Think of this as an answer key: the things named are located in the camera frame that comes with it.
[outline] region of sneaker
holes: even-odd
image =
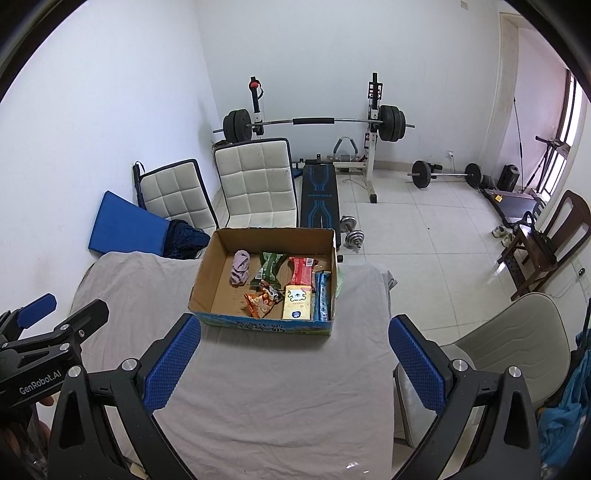
[[[515,235],[507,232],[506,235],[503,236],[503,238],[501,238],[501,244],[503,245],[503,247],[507,248],[509,245],[511,245],[511,242],[514,239],[515,239]]]
[[[507,230],[504,226],[499,225],[496,226],[495,229],[491,232],[492,236],[495,238],[501,238],[505,235],[509,234],[509,230]]]

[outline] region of cardboard box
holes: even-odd
[[[246,250],[251,255],[248,281],[243,287],[230,283],[234,254]],[[318,260],[314,271],[329,270],[330,321],[282,320],[283,301],[263,319],[253,318],[243,308],[245,293],[253,293],[249,282],[261,268],[260,253],[286,253]],[[277,278],[281,285],[291,280],[293,265],[286,260]],[[189,310],[203,323],[213,326],[259,330],[262,332],[312,333],[330,335],[335,313],[336,250],[335,232],[317,228],[223,228],[216,230],[207,246],[195,279]]]

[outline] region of silver dumbbell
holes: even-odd
[[[340,220],[340,231],[347,233],[345,237],[345,246],[347,248],[359,249],[363,245],[365,234],[361,230],[353,230],[355,225],[357,225],[357,220],[355,220],[355,217],[343,215]]]

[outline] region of black speaker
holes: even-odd
[[[513,192],[518,179],[519,169],[517,166],[505,165],[503,167],[503,172],[501,173],[501,178],[496,184],[496,188],[498,190],[503,190],[504,192]]]

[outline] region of rolled cloth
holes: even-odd
[[[232,262],[232,271],[230,272],[230,283],[241,286],[248,280],[248,265],[251,262],[251,256],[245,250],[239,250],[234,255]]]

